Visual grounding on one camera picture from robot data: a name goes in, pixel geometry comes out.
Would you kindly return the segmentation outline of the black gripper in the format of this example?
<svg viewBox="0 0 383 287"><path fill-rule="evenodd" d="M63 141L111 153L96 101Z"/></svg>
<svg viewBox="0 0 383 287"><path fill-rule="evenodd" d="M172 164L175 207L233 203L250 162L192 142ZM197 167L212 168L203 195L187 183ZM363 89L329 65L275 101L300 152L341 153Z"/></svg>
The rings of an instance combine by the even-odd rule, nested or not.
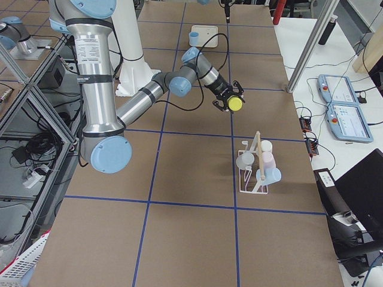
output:
<svg viewBox="0 0 383 287"><path fill-rule="evenodd" d="M235 4L235 0L220 0L220 5L224 7L226 23L230 23L230 7Z"/></svg>
<svg viewBox="0 0 383 287"><path fill-rule="evenodd" d="M214 94L216 96L216 100L214 100L212 104L220 111L229 112L227 101L232 96L240 98L242 103L245 103L244 89L237 80L234 80L233 85L228 84L221 93L215 92Z"/></svg>

